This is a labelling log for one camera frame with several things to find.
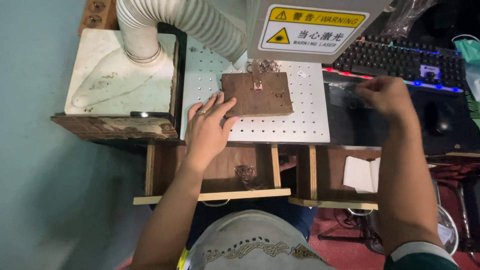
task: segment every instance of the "person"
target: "person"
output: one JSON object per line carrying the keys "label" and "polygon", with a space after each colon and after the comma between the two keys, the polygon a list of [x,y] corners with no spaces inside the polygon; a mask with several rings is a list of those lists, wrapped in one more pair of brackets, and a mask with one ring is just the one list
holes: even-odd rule
{"label": "person", "polygon": [[[435,192],[406,85],[401,78],[380,76],[359,84],[356,92],[390,122],[378,187],[384,269],[459,269],[438,236]],[[189,109],[185,158],[140,236],[132,270],[333,269],[291,222],[260,210],[220,217],[184,249],[203,172],[239,119],[220,126],[235,103],[234,98],[224,103],[220,93]]]}

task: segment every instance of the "wooden drawer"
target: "wooden drawer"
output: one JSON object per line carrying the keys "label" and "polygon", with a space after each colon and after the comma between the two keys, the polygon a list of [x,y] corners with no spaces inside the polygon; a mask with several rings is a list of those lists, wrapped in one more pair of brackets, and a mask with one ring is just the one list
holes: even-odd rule
{"label": "wooden drawer", "polygon": [[377,194],[359,194],[343,185],[345,158],[379,158],[380,150],[348,150],[329,146],[299,146],[297,194],[290,203],[323,208],[378,209]]}
{"label": "wooden drawer", "polygon": [[[149,145],[145,196],[135,197],[133,204],[155,204],[161,199],[185,155],[185,146],[173,144]],[[252,165],[260,190],[247,190],[234,168]],[[199,201],[288,196],[289,188],[281,188],[277,145],[245,144],[226,147],[210,163],[204,173]]]}

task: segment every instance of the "forearm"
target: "forearm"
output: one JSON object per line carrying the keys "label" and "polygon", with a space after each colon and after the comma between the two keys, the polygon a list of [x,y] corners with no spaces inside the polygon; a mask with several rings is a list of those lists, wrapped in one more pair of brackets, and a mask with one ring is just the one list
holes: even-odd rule
{"label": "forearm", "polygon": [[203,171],[186,156],[143,230],[132,269],[175,269],[192,224]]}
{"label": "forearm", "polygon": [[435,192],[416,115],[391,121],[382,148],[378,207],[386,255],[411,241],[441,246]]}

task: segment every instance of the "hand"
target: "hand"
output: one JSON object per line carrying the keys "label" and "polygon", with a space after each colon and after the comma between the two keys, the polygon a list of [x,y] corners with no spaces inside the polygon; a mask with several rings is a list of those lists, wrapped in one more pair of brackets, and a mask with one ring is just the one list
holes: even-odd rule
{"label": "hand", "polygon": [[355,92],[390,121],[416,117],[412,99],[401,78],[375,77],[359,84]]}
{"label": "hand", "polygon": [[224,94],[220,92],[218,97],[213,94],[205,105],[199,102],[188,110],[185,160],[196,170],[203,172],[212,159],[225,148],[230,129],[240,119],[237,116],[230,117],[223,124],[223,128],[220,126],[225,113],[237,103],[235,98],[225,103],[223,101]]}

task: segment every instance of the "computer mouse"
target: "computer mouse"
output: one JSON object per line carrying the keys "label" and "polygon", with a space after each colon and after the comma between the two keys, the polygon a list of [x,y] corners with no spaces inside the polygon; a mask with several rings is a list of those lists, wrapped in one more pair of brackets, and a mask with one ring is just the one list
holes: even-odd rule
{"label": "computer mouse", "polygon": [[445,136],[453,130],[455,112],[444,102],[430,101],[424,109],[425,127],[433,136]]}

